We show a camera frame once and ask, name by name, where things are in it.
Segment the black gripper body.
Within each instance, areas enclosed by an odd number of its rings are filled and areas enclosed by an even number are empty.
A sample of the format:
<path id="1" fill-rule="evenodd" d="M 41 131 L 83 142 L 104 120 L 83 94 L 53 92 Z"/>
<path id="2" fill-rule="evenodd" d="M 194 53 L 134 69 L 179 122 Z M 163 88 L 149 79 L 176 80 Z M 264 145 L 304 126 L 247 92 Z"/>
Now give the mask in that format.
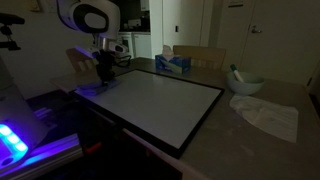
<path id="1" fill-rule="evenodd" d="M 96 65 L 98 76 L 101 80 L 112 80 L 115 73 L 112 71 L 114 57 L 106 51 L 100 50 L 96 56 L 98 64 Z"/>

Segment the robot base with blue lights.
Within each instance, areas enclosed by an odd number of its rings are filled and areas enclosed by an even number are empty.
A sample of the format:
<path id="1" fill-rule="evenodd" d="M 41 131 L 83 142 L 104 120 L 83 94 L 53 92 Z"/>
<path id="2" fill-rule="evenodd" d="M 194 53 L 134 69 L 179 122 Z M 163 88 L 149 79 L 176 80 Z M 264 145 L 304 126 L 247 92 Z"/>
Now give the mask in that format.
<path id="1" fill-rule="evenodd" d="M 76 134 L 39 146 L 48 132 L 0 59 L 0 180 L 34 180 L 83 156 Z"/>

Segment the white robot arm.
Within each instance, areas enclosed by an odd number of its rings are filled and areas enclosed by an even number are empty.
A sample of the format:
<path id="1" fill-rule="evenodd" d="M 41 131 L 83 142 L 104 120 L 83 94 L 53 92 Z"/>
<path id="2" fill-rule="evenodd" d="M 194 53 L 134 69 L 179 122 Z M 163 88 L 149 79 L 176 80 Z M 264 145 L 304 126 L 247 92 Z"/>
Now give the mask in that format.
<path id="1" fill-rule="evenodd" d="M 112 81 L 113 55 L 125 48 L 117 43 L 120 9 L 110 0 L 56 0 L 60 21 L 70 29 L 92 34 L 98 41 L 96 70 L 103 83 Z"/>

